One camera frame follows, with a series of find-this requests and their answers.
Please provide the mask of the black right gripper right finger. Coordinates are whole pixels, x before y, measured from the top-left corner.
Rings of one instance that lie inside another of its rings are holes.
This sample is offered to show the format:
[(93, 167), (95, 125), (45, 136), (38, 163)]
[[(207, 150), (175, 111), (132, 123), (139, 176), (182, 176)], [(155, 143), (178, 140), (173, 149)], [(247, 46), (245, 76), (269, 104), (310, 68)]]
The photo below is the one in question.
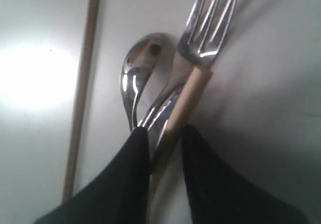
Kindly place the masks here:
[(305, 223), (298, 208), (233, 170), (191, 125), (181, 131), (183, 173), (193, 223)]

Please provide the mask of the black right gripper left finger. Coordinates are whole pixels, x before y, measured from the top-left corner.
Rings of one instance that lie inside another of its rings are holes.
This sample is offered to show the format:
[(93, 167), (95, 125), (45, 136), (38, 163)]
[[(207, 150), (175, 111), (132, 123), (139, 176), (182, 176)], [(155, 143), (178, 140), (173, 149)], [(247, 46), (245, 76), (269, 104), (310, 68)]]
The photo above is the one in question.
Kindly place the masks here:
[(97, 177), (35, 223), (146, 223), (149, 165), (147, 131), (137, 127)]

